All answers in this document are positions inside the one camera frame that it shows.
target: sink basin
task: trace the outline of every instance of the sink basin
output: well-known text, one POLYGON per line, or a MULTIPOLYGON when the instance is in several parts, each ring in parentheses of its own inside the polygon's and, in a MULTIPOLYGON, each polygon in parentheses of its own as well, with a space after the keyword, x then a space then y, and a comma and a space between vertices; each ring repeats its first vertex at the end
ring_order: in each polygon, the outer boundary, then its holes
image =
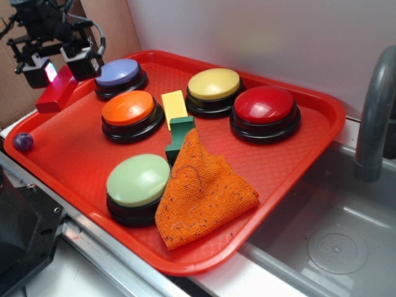
POLYGON ((334 142, 240 252, 308 296, 395 296, 396 165, 363 183, 354 155, 334 142))

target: orange rag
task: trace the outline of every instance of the orange rag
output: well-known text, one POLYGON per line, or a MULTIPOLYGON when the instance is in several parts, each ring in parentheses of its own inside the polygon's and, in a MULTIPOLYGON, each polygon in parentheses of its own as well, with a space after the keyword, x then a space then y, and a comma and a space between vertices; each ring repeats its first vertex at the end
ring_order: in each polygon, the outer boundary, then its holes
POLYGON ((193 129, 176 159, 155 222, 172 250, 256 207, 258 196, 223 156, 206 151, 193 129))

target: drain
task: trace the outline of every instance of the drain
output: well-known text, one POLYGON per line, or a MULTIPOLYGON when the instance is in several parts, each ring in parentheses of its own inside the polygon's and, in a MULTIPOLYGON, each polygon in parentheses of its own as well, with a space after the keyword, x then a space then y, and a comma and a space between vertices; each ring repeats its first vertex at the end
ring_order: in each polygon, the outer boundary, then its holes
POLYGON ((311 236, 308 254, 321 269, 333 274, 348 274, 362 268, 368 250, 361 236, 335 226, 320 229, 311 236))

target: green block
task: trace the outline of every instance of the green block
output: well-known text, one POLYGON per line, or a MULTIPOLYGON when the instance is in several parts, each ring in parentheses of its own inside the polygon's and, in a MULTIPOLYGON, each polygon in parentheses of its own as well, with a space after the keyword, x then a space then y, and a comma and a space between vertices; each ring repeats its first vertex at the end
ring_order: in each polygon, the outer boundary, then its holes
POLYGON ((170 126, 172 144, 166 146, 165 154, 168 162, 173 165, 179 155, 187 133, 196 127, 196 123, 193 116, 186 116, 183 118, 171 119, 170 126))

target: purple ball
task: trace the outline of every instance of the purple ball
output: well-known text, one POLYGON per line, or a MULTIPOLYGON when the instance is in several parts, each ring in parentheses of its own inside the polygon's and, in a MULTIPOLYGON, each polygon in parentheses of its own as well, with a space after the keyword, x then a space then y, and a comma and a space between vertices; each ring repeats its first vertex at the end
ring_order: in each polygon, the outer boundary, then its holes
POLYGON ((21 152, 27 152, 33 146, 33 137, 26 132, 21 132, 14 137, 14 147, 21 152))

